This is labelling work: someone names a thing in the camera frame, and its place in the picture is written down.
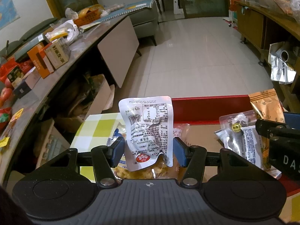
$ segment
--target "red oval logo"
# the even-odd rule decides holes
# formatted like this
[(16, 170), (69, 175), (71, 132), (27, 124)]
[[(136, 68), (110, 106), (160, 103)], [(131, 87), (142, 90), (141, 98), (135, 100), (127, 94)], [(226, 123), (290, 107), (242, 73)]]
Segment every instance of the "red oval logo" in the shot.
[(150, 159), (150, 156), (141, 153), (141, 154), (139, 154), (139, 155), (136, 157), (135, 160), (136, 160), (137, 162), (146, 162), (146, 161), (148, 161), (149, 159)]

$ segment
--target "metal screw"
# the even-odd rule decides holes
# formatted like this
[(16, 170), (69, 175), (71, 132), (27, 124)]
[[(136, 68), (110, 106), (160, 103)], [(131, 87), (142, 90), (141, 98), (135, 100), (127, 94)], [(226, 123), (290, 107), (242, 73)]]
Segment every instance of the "metal screw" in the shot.
[(188, 186), (193, 186), (193, 185), (196, 185), (198, 183), (198, 181), (194, 178), (185, 178), (182, 182), (185, 185), (188, 185)]
[(279, 140), (278, 137), (272, 137), (270, 140)]
[(115, 183), (115, 181), (112, 178), (104, 178), (101, 179), (100, 184), (104, 186), (111, 186)]

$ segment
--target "poster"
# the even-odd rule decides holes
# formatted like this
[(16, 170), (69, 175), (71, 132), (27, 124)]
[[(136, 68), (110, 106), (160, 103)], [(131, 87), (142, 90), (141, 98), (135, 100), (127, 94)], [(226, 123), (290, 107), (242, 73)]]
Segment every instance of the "poster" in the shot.
[(13, 0), (0, 0), (0, 30), (18, 18)]

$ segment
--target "sofa leg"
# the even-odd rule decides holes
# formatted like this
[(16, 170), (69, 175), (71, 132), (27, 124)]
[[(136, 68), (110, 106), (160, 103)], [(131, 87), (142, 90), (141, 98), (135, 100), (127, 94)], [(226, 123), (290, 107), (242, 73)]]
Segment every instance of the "sofa leg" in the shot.
[(157, 46), (154, 35), (151, 35), (151, 36), (150, 36), (150, 39), (152, 40), (154, 46)]
[(139, 49), (137, 49), (136, 53), (139, 54), (140, 57), (142, 56), (142, 54), (141, 54), (141, 52), (140, 52)]

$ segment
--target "yellow round sticker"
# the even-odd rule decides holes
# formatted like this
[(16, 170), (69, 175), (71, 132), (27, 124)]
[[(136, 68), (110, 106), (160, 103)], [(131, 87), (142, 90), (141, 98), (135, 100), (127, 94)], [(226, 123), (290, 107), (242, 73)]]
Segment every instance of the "yellow round sticker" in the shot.
[(241, 131), (241, 127), (242, 127), (241, 124), (235, 123), (235, 124), (232, 125), (232, 130), (233, 130), (234, 132), (240, 132), (240, 131)]

